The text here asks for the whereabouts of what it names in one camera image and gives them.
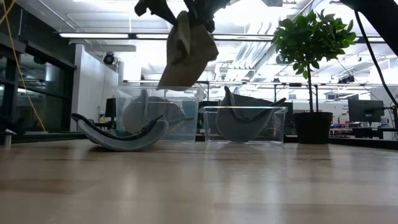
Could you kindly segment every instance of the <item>plant stem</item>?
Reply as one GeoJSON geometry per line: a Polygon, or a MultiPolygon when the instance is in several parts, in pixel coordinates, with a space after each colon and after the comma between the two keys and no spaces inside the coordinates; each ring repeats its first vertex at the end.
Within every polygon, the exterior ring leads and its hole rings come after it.
{"type": "Polygon", "coordinates": [[[313,100],[312,100],[312,82],[311,82],[311,68],[307,66],[308,71],[308,89],[310,90],[310,112],[313,113],[313,100]]]}

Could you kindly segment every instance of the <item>clear plastic bin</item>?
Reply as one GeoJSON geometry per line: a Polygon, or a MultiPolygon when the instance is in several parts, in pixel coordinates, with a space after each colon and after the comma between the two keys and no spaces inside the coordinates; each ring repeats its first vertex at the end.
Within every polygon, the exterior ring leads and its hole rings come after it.
{"type": "Polygon", "coordinates": [[[116,128],[136,132],[150,120],[163,115],[169,128],[163,141],[195,143],[199,88],[184,91],[156,90],[155,86],[117,86],[116,128]]]}
{"type": "Polygon", "coordinates": [[[205,106],[200,108],[206,143],[284,142],[287,107],[205,106]]]}

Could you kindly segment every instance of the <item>gray curved object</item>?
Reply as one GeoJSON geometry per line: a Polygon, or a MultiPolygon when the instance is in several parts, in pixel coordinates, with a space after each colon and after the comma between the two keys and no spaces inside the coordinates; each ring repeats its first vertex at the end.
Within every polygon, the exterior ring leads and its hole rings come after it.
{"type": "MultiPolygon", "coordinates": [[[[221,106],[280,106],[278,102],[236,95],[225,87],[225,97],[221,106]]],[[[216,114],[218,132],[231,142],[248,142],[255,139],[267,126],[275,109],[220,108],[216,114]]]]}
{"type": "Polygon", "coordinates": [[[146,90],[133,100],[124,110],[123,124],[126,131],[135,133],[141,130],[149,121],[160,115],[169,122],[168,133],[179,127],[182,121],[194,118],[185,117],[178,104],[157,96],[148,96],[146,90]]]}
{"type": "Polygon", "coordinates": [[[145,136],[139,139],[121,141],[100,134],[82,120],[78,121],[78,125],[91,142],[104,146],[107,149],[120,152],[141,151],[155,144],[169,128],[167,121],[158,120],[154,127],[145,136]]]}

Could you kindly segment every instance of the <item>black plant pot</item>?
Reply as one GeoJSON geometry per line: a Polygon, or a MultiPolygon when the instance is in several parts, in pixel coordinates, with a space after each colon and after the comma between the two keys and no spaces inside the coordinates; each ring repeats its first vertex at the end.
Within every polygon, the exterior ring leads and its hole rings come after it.
{"type": "Polygon", "coordinates": [[[301,144],[327,144],[333,113],[296,113],[294,123],[301,144]]]}

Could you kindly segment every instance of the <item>desk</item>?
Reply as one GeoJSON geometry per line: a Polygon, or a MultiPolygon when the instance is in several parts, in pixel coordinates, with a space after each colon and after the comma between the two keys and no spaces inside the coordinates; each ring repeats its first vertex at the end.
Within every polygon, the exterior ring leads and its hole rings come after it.
{"type": "Polygon", "coordinates": [[[398,153],[347,146],[89,140],[0,152],[0,222],[396,224],[398,153]]]}
{"type": "Polygon", "coordinates": [[[394,128],[352,128],[356,138],[373,138],[378,137],[384,139],[384,132],[396,132],[394,128]]]}

